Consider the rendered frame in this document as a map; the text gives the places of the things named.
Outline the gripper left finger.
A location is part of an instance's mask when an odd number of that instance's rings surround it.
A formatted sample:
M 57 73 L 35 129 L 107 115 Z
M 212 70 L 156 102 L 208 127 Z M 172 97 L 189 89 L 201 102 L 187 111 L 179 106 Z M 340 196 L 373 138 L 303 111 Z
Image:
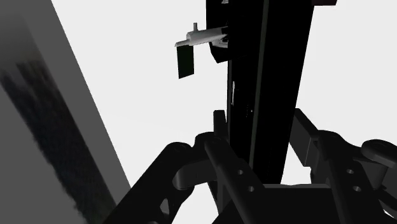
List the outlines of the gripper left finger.
M 223 110 L 213 113 L 214 130 L 195 144 L 168 144 L 103 224 L 172 224 L 195 186 L 216 183 L 219 215 L 212 224 L 265 224 L 265 187 L 228 143 Z

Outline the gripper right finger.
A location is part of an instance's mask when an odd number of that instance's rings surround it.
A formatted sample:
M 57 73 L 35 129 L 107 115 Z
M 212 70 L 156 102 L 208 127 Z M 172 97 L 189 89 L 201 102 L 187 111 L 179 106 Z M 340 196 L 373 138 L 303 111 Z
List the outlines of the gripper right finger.
M 289 143 L 310 167 L 312 183 L 331 190 L 340 224 L 397 224 L 397 197 L 383 184 L 387 172 L 397 171 L 397 145 L 371 139 L 355 146 L 317 129 L 298 108 Z

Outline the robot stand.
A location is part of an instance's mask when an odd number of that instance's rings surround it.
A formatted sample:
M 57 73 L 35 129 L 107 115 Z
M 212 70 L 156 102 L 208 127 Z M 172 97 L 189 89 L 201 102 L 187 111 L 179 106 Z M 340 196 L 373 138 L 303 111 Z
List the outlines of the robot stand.
M 314 10 L 336 3 L 205 0 L 207 28 L 227 31 L 210 50 L 227 64 L 229 143 L 264 184 L 282 179 Z

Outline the grey pointed bar, black flap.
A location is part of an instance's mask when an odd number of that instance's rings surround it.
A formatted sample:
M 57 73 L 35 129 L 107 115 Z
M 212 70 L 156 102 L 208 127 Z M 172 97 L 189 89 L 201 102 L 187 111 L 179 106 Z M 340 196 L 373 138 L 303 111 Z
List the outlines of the grey pointed bar, black flap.
M 228 27 L 216 27 L 198 30 L 197 23 L 193 30 L 186 34 L 186 39 L 177 42 L 174 46 L 177 51 L 178 78 L 182 79 L 194 74 L 194 46 L 209 43 L 216 49 L 228 48 Z

